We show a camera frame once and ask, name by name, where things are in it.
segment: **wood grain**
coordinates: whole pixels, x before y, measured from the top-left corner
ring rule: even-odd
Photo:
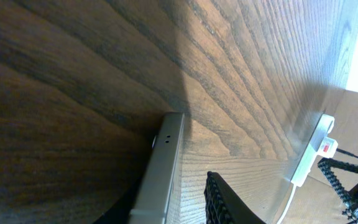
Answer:
[[[204,222],[208,170],[271,222],[357,30],[358,1],[0,0],[0,222],[97,219],[167,111],[187,117],[180,222]]]

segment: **wooden surface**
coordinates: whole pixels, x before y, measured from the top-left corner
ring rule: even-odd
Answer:
[[[182,223],[206,171],[271,222],[346,84],[358,1],[0,0],[0,223],[89,223],[186,113]]]

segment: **black cable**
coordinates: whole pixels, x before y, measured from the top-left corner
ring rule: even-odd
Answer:
[[[348,151],[345,151],[345,150],[343,150],[343,149],[336,149],[336,151],[337,151],[337,152],[340,152],[340,153],[342,153],[342,154],[351,156],[351,157],[355,157],[355,158],[358,159],[358,156],[357,156],[357,155],[355,155],[355,154],[353,154],[353,153],[350,153],[350,152],[348,152]]]

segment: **white power strip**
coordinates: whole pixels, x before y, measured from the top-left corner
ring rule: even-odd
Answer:
[[[310,142],[303,153],[302,158],[292,176],[291,183],[301,187],[310,173],[311,166],[320,155],[326,158],[332,158],[338,147],[338,143],[327,137],[334,127],[334,117],[323,114],[311,136]]]

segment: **power cord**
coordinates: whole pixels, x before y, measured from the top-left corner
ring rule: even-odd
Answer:
[[[281,224],[281,222],[283,221],[285,215],[287,214],[287,211],[290,208],[293,196],[295,195],[295,190],[296,190],[296,186],[292,185],[292,191],[291,191],[290,198],[288,199],[287,204],[285,205],[284,211],[283,211],[283,213],[281,214],[280,218],[277,221],[277,224]]]
[[[351,157],[355,157],[355,158],[358,159],[358,156],[357,156],[357,155],[355,155],[355,154],[353,154],[353,153],[350,153],[350,152],[348,152],[348,151],[345,151],[345,150],[343,150],[343,149],[336,149],[336,151],[337,151],[337,152],[340,152],[340,153],[342,153],[342,154],[351,156]]]

